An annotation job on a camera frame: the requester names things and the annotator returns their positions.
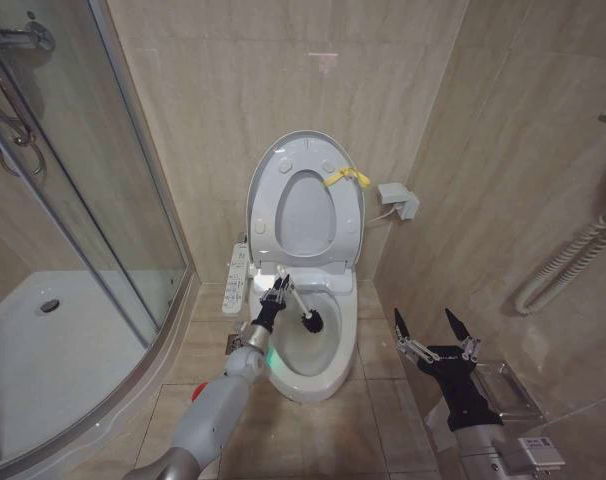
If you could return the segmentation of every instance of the bidet control panel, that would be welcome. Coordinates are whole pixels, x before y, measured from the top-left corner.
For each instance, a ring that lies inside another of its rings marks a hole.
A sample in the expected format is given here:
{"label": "bidet control panel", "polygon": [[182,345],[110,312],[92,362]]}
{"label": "bidet control panel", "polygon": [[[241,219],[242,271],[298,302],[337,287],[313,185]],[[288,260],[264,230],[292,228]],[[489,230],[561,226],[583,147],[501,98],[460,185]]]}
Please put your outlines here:
{"label": "bidet control panel", "polygon": [[237,315],[243,308],[249,262],[250,252],[247,243],[235,244],[223,297],[222,310],[225,315]]}

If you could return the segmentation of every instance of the gray robot arm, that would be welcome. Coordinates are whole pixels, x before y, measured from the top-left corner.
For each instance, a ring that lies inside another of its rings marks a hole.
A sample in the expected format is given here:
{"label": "gray robot arm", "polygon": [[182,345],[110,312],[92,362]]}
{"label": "gray robot arm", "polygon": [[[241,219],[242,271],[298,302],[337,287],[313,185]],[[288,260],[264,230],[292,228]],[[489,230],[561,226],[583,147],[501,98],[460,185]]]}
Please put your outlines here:
{"label": "gray robot arm", "polygon": [[261,298],[263,308],[250,326],[246,345],[232,352],[223,374],[198,394],[181,418],[170,449],[123,480],[196,480],[221,454],[247,405],[250,387],[265,368],[274,318],[285,308],[284,294],[279,278]]}

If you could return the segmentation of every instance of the toilet brush handle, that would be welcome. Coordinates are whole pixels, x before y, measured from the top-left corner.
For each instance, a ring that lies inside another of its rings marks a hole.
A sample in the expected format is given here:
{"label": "toilet brush handle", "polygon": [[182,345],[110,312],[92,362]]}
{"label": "toilet brush handle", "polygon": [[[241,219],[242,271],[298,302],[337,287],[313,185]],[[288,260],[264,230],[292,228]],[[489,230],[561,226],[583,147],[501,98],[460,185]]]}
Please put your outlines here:
{"label": "toilet brush handle", "polygon": [[299,292],[296,291],[296,287],[294,286],[294,279],[292,278],[292,276],[287,272],[287,270],[285,270],[283,265],[277,265],[276,271],[279,274],[279,277],[281,277],[284,281],[287,278],[288,289],[290,290],[290,292],[292,292],[292,295],[294,296],[296,302],[299,304],[299,307],[301,307],[301,310],[303,310],[303,315],[305,315],[305,318],[312,318],[312,314],[305,306],[305,303],[303,303],[303,299],[301,299]]}
{"label": "toilet brush handle", "polygon": [[312,314],[310,313],[310,311],[307,309],[307,307],[305,306],[305,304],[303,303],[303,300],[301,299],[299,292],[296,291],[296,288],[294,288],[294,284],[291,283],[290,280],[290,285],[291,285],[291,292],[292,292],[292,296],[294,296],[294,299],[298,302],[299,307],[301,307],[301,310],[303,310],[303,314],[305,315],[305,318],[310,318],[312,317]]}

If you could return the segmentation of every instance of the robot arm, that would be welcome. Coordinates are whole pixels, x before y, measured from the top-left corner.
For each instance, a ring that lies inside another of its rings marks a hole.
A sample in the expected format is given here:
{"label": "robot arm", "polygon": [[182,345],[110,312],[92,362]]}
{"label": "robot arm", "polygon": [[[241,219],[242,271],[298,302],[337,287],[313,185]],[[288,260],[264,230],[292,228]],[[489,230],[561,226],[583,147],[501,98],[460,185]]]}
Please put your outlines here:
{"label": "robot arm", "polygon": [[123,480],[196,480],[227,444],[265,368],[264,355],[276,314],[285,308],[282,281],[261,298],[263,308],[250,326],[247,344],[230,354],[223,374],[198,393],[181,418],[170,449],[154,463],[132,470]]}
{"label": "robot arm", "polygon": [[445,310],[459,345],[425,347],[410,338],[405,321],[394,310],[397,349],[441,387],[450,409],[447,419],[459,444],[461,464],[473,480],[531,480],[539,472],[559,470],[565,462],[547,437],[506,438],[503,421],[474,384],[479,340]]}

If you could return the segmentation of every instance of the toilet lid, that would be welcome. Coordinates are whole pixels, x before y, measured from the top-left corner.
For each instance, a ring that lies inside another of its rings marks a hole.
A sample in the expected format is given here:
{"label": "toilet lid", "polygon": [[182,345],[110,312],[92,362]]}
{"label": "toilet lid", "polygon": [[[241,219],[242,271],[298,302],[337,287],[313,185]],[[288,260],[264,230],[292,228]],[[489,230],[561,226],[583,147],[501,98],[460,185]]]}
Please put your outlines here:
{"label": "toilet lid", "polygon": [[276,264],[322,267],[342,273],[358,259],[363,193],[355,179],[323,181],[354,164],[331,137],[314,131],[285,135],[257,166],[247,201],[252,262],[264,272]]}

